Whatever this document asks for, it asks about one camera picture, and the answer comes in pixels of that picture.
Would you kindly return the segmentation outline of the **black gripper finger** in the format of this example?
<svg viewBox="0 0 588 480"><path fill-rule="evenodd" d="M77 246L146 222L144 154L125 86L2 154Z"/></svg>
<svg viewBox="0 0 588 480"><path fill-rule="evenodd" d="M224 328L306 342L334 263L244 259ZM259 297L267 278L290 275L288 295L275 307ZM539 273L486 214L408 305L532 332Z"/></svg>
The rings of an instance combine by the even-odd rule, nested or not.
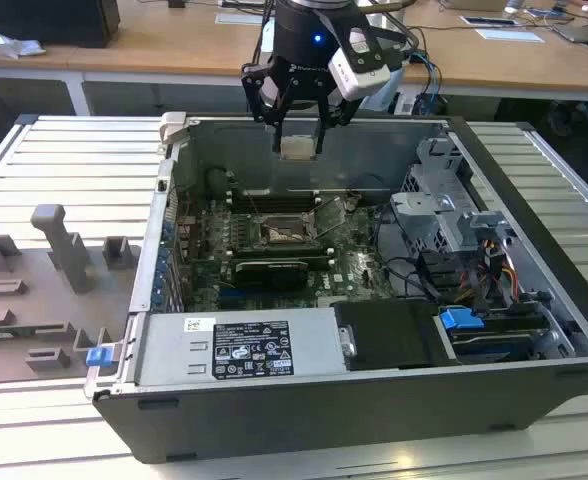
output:
<svg viewBox="0 0 588 480"><path fill-rule="evenodd" d="M273 152L281 151L283 122L294 100L289 66L283 58L271 58L265 65L245 64L241 71L241 83L254 120L274 128ZM267 104L261 97L261 89L269 82L276 87L276 93Z"/></svg>
<svg viewBox="0 0 588 480"><path fill-rule="evenodd" d="M317 82L316 100L318 107L318 121L315 129L315 152L321 153L325 134L336 126L346 126L350 123L358 108L360 100L341 100L337 106L329 104L330 90L323 82Z"/></svg>

